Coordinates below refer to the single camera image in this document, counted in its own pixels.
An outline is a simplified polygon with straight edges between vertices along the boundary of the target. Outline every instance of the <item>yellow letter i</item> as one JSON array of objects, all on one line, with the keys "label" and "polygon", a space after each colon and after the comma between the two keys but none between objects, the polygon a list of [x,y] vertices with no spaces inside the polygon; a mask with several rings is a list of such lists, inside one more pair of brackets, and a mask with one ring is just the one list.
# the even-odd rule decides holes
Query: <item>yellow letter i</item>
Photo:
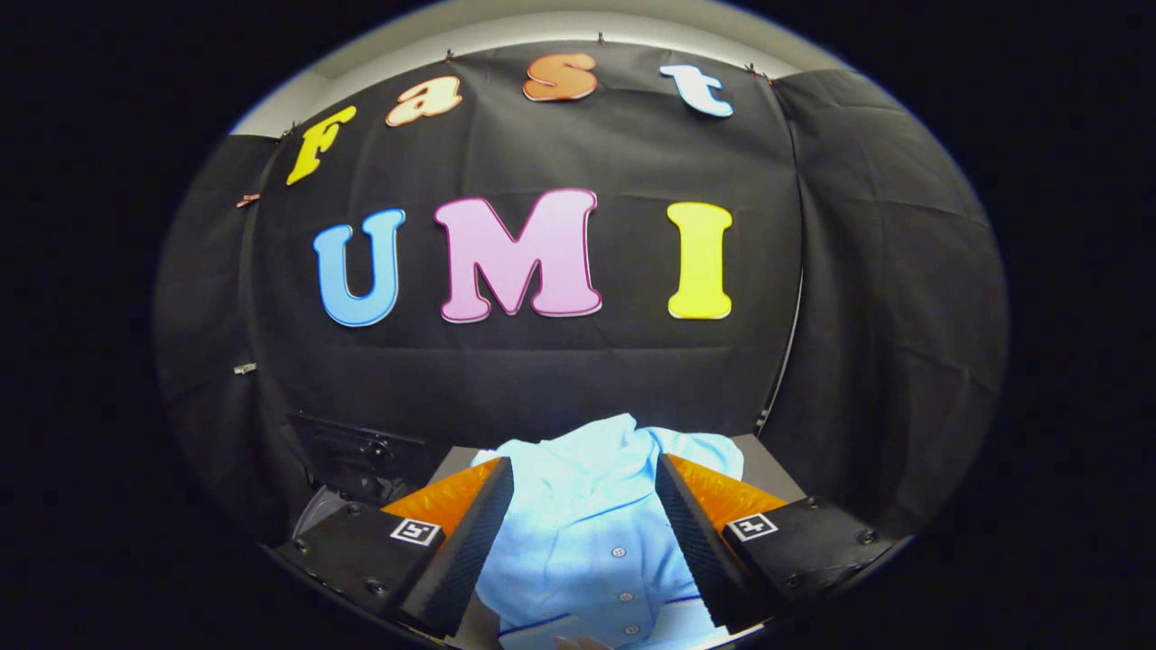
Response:
[{"label": "yellow letter i", "polygon": [[711,204],[672,204],[666,215],[679,227],[682,266],[679,293],[670,296],[670,316],[718,320],[731,313],[731,298],[722,293],[722,231],[731,213]]}]

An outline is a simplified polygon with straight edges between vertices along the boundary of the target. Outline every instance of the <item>blue letter u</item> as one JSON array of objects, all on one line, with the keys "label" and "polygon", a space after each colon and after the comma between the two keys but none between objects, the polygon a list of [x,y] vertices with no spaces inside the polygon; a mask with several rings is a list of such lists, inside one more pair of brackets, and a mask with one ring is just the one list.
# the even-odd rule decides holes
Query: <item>blue letter u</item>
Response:
[{"label": "blue letter u", "polygon": [[321,283],[321,304],[329,317],[347,327],[365,327],[385,318],[398,302],[398,227],[406,213],[387,209],[362,223],[370,236],[373,289],[356,297],[349,293],[346,276],[346,244],[354,236],[348,226],[334,226],[313,239],[317,274]]}]

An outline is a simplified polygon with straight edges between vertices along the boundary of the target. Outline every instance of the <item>black bracket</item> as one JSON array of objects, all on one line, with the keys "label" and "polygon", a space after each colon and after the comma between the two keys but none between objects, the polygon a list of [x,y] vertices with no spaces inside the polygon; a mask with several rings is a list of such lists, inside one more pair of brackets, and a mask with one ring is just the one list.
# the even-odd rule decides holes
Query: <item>black bracket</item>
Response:
[{"label": "black bracket", "polygon": [[654,490],[711,620],[732,634],[813,608],[895,545],[816,497],[729,522],[719,534],[666,455]]},{"label": "black bracket", "polygon": [[433,523],[347,503],[275,553],[377,619],[444,638],[461,626],[512,497],[503,458],[450,537]]}]

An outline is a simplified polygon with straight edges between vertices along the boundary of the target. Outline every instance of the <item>letter m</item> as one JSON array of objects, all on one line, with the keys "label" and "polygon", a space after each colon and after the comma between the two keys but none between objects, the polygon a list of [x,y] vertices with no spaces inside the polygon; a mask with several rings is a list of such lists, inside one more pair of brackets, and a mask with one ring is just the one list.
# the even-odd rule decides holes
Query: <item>letter m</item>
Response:
[{"label": "letter m", "polygon": [[531,301],[542,316],[594,313],[602,296],[591,287],[586,222],[598,205],[588,190],[551,190],[542,194],[514,241],[484,199],[462,199],[438,208],[433,221],[446,230],[450,246],[450,301],[442,317],[476,323],[490,315],[477,290],[477,273],[490,286],[502,310],[518,313],[538,268],[541,290]]}]

